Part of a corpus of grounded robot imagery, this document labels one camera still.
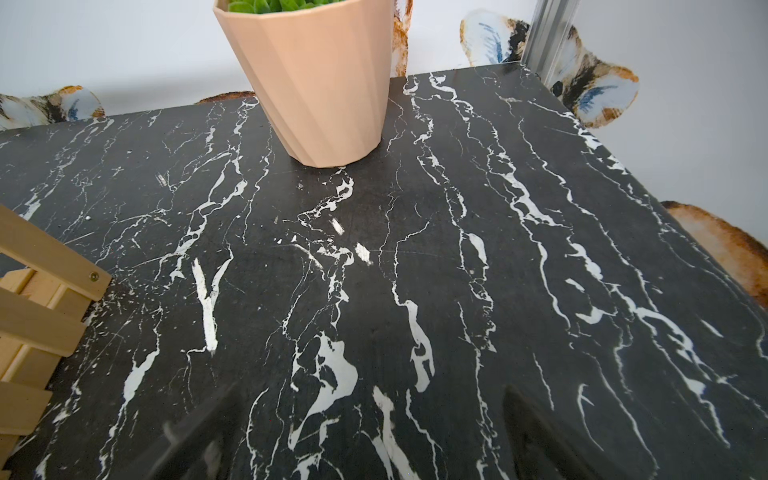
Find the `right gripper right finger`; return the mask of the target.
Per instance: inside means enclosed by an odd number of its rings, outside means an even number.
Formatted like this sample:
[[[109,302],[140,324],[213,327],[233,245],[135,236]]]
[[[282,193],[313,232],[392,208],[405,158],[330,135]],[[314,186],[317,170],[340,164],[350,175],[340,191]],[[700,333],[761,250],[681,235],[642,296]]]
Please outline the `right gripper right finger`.
[[[586,459],[512,384],[504,386],[502,409],[518,479],[538,479],[542,458],[552,464],[562,479],[601,479]]]

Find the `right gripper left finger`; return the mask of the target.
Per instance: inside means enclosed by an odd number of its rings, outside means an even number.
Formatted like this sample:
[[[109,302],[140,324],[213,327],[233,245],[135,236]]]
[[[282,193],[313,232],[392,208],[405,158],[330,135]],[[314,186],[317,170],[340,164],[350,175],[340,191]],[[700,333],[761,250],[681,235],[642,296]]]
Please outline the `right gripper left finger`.
[[[163,434],[113,477],[187,479],[202,464],[208,479],[228,479],[242,408],[239,386],[222,386],[179,423],[164,424]]]

